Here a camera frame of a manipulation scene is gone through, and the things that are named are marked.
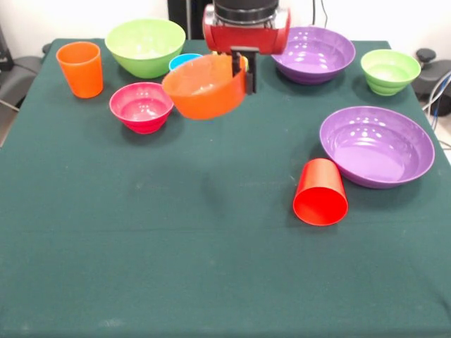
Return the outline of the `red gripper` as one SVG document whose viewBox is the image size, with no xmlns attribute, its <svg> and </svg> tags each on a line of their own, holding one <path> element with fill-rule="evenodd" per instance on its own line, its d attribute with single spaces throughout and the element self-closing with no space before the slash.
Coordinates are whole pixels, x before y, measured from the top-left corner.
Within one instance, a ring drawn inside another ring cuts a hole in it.
<svg viewBox="0 0 451 338">
<path fill-rule="evenodd" d="M 257 92 L 256 56 L 281 54 L 288 41 L 291 13 L 278 4 L 264 4 L 259 8 L 230 8 L 224 4 L 205 6 L 202 29 L 208 48 L 231 54 L 232 74 L 245 70 L 247 59 L 246 93 Z"/>
</svg>

